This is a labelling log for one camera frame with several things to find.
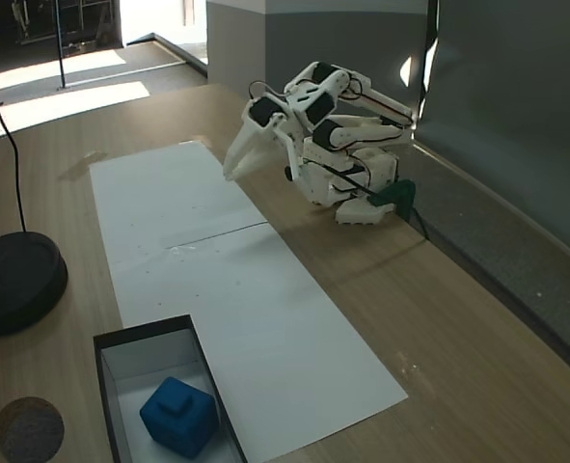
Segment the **paper sheet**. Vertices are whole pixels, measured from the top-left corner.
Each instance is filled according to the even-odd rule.
[[[172,181],[162,182],[155,166],[166,166]],[[190,171],[192,180],[173,181]],[[406,398],[278,233],[239,187],[224,182],[205,147],[95,164],[92,176],[124,326],[193,316],[250,463],[300,449]],[[226,208],[223,196],[209,194],[219,189],[227,190]],[[128,204],[137,190],[151,192],[143,218]],[[179,197],[186,200],[172,209],[170,199]],[[141,232],[130,227],[140,221],[149,223]],[[240,224],[244,230],[236,231]],[[162,235],[194,240],[163,246]]]

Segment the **wooden table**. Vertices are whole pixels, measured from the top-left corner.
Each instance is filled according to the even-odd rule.
[[[222,160],[243,104],[201,87],[16,134],[28,228],[58,243],[70,280],[43,321],[0,339],[0,409],[26,395],[55,404],[55,461],[111,462],[92,337],[122,323],[89,164],[196,139]],[[11,156],[0,139],[0,234],[19,230]],[[241,185],[410,396],[279,462],[570,463],[570,368],[460,267],[395,217],[337,226],[280,167]]]

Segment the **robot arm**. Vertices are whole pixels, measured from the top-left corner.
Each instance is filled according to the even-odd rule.
[[[407,106],[372,89],[359,72],[312,63],[285,87],[287,103],[308,130],[314,130],[336,110],[338,100],[379,115],[384,123],[408,128],[415,123]]]
[[[345,68],[313,63],[285,87],[286,101],[314,141],[329,151],[406,143],[413,111],[372,89],[370,79]],[[365,108],[377,118],[334,116],[338,101]]]
[[[243,177],[284,154],[297,179],[304,131],[286,104],[270,94],[253,99],[244,109],[242,121],[225,158],[225,178]]]
[[[360,73],[324,63],[304,69],[283,95],[270,92],[248,103],[225,160],[226,179],[286,156],[288,179],[309,201],[341,203],[339,223],[378,223],[391,210],[389,195],[399,182],[398,158],[384,147],[410,143],[413,111],[374,91]],[[334,115],[340,101],[379,117]]]

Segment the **gray wall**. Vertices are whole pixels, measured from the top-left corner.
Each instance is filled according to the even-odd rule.
[[[265,80],[265,15],[207,3],[209,83],[246,97],[248,85]]]
[[[417,138],[570,246],[570,0],[440,12]]]
[[[281,90],[309,63],[325,61],[368,75],[376,90],[415,107],[425,25],[424,14],[262,14],[208,2],[209,82],[246,97],[254,80]],[[400,69],[409,56],[416,63],[407,88]]]
[[[313,61],[354,69],[372,78],[379,92],[416,107],[421,72],[407,88],[400,69],[410,56],[421,59],[423,14],[303,13],[270,14],[267,19],[267,81],[277,90]]]

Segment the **gray partition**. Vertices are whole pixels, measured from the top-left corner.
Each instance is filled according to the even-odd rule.
[[[253,80],[282,89],[309,63],[325,61],[368,75],[376,90],[416,107],[425,12],[425,0],[212,0],[209,81],[245,96]],[[407,87],[400,69],[409,57]]]
[[[442,0],[417,139],[570,246],[570,0]]]

